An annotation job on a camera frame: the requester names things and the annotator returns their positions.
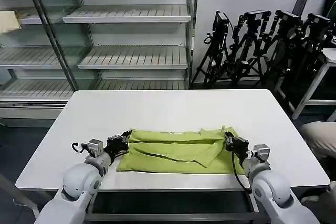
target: green towel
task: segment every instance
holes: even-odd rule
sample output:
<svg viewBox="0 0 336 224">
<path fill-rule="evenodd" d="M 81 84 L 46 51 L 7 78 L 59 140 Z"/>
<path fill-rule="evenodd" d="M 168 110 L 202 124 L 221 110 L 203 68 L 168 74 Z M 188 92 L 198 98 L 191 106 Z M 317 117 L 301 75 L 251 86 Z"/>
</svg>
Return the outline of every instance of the green towel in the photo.
<svg viewBox="0 0 336 224">
<path fill-rule="evenodd" d="M 151 132 L 133 130 L 129 152 L 119 172 L 232 174 L 231 152 L 225 150 L 225 132 L 237 135 L 232 127 L 200 132 Z M 235 157 L 236 169 L 244 174 Z"/>
</svg>

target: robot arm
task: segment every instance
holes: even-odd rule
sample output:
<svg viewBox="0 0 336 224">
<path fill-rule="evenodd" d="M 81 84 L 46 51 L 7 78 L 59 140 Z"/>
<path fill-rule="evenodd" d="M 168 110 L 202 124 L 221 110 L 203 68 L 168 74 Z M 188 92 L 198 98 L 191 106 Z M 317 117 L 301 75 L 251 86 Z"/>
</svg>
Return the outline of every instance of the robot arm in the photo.
<svg viewBox="0 0 336 224">
<path fill-rule="evenodd" d="M 106 148 L 103 148 L 101 141 L 91 140 L 88 144 L 82 144 L 82 150 L 78 151 L 75 147 L 79 144 L 74 143 L 72 148 L 76 152 L 86 150 L 90 155 L 85 163 L 77 164 L 65 172 L 62 187 L 44 206 L 35 224 L 82 224 L 86 209 L 109 166 L 114 158 L 128 150 L 126 141 L 130 134 L 131 131 L 108 138 Z"/>
<path fill-rule="evenodd" d="M 265 208 L 272 224 L 319 224 L 292 192 L 288 180 L 270 169 L 267 145 L 256 145 L 249 151 L 247 140 L 231 133 L 226 133 L 226 139 L 226 149 L 238 156 L 253 195 Z"/>
<path fill-rule="evenodd" d="M 78 164 L 66 171 L 63 186 L 41 211 L 35 224 L 82 224 L 86 208 L 97 192 L 102 177 L 90 164 Z"/>
</svg>

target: metal shelf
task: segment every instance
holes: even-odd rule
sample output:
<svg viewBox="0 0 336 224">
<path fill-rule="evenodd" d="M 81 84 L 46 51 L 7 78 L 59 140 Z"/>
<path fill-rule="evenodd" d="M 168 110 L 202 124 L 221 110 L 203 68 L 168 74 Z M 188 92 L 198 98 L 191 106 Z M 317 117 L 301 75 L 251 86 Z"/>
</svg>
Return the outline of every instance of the metal shelf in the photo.
<svg viewBox="0 0 336 224">
<path fill-rule="evenodd" d="M 63 18 L 65 23 L 187 23 L 185 5 L 91 5 Z"/>
<path fill-rule="evenodd" d="M 83 47 L 66 47 L 64 53 L 69 65 L 80 60 Z M 0 67 L 10 69 L 61 69 L 51 47 L 0 48 Z"/>
<path fill-rule="evenodd" d="M 101 80 L 97 90 L 156 90 L 184 89 L 184 81 Z"/>
<path fill-rule="evenodd" d="M 186 69 L 184 47 L 94 47 L 80 69 Z"/>
<path fill-rule="evenodd" d="M 0 101 L 68 101 L 73 92 L 67 80 L 16 79 L 0 89 Z"/>
<path fill-rule="evenodd" d="M 47 10 L 49 21 L 53 24 L 61 23 L 62 18 L 69 12 L 69 7 L 54 7 Z M 17 18 L 21 25 L 42 24 L 40 17 L 34 7 L 19 9 L 16 11 Z"/>
</svg>

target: dark floor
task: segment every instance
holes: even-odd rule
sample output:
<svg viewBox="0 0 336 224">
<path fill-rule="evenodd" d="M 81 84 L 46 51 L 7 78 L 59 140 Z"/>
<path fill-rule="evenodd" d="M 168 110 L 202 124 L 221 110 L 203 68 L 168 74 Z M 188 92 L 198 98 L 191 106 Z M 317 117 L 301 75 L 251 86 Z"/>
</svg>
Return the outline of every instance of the dark floor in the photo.
<svg viewBox="0 0 336 224">
<path fill-rule="evenodd" d="M 285 111 L 286 104 L 279 102 Z M 312 121 L 325 121 L 331 114 L 330 108 L 314 106 L 304 111 L 302 116 L 293 123 L 299 129 L 303 124 Z M 0 173 L 15 183 L 17 177 L 29 161 L 48 129 L 39 128 L 7 128 L 0 126 Z M 32 199 L 38 198 L 36 193 L 27 193 Z M 15 206 L 13 199 L 0 190 L 0 223 L 31 224 L 35 218 L 27 207 Z"/>
</svg>

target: yellow cloth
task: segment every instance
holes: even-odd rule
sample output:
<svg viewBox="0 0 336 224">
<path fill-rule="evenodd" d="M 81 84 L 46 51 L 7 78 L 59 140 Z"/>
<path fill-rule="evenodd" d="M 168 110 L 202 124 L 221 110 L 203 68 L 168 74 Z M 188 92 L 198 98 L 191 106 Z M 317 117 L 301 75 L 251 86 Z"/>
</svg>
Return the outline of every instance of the yellow cloth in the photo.
<svg viewBox="0 0 336 224">
<path fill-rule="evenodd" d="M 13 10 L 0 11 L 0 34 L 21 29 Z"/>
<path fill-rule="evenodd" d="M 133 130 L 129 153 L 118 171 L 152 173 L 232 174 L 232 154 L 225 150 L 225 132 L 233 128 L 200 132 L 169 133 Z M 244 171 L 235 157 L 239 174 Z"/>
</svg>

